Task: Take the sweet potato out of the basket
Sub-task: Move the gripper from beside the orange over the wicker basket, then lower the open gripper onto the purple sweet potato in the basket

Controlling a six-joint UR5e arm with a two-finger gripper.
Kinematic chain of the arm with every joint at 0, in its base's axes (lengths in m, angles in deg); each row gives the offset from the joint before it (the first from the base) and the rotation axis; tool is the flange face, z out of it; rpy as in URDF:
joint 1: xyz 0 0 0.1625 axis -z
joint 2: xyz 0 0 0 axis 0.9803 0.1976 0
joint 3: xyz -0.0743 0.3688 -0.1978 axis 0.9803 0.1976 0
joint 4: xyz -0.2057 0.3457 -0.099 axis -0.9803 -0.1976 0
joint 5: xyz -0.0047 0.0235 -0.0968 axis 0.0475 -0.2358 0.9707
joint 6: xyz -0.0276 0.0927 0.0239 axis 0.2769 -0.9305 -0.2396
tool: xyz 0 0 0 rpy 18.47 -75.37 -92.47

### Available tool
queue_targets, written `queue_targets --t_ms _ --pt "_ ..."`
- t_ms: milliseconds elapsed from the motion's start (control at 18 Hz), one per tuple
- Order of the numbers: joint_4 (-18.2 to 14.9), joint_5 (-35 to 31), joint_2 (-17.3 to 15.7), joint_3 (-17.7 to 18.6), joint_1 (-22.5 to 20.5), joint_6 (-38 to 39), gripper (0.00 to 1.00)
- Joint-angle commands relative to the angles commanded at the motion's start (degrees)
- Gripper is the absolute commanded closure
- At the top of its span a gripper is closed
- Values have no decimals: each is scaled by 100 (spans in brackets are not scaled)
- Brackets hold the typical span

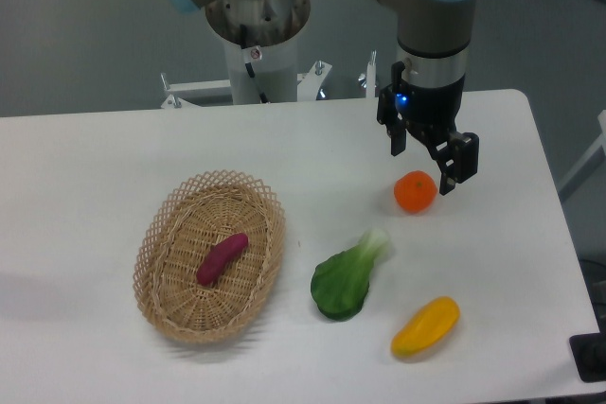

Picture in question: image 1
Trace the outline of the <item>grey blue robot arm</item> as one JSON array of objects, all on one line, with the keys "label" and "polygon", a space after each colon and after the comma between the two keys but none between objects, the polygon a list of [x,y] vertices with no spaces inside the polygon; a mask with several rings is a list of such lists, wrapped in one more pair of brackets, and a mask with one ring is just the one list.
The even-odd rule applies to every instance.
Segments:
[{"label": "grey blue robot arm", "polygon": [[[475,0],[375,0],[398,17],[397,58],[380,90],[377,119],[391,151],[413,137],[440,171],[447,194],[478,168],[479,139],[459,132],[455,118],[465,81]],[[295,41],[309,21],[310,0],[170,0],[183,12],[202,11],[223,41],[237,104],[293,101]]]}]

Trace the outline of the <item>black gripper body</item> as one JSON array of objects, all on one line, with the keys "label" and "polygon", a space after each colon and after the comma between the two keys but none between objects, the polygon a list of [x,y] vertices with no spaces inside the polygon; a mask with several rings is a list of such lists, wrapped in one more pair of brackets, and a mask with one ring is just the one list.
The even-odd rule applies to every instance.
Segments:
[{"label": "black gripper body", "polygon": [[401,126],[427,148],[431,139],[456,131],[455,118],[461,106],[464,78],[442,86],[422,87],[405,79],[411,66],[397,61],[391,66],[391,81],[379,94],[377,121],[388,129]]}]

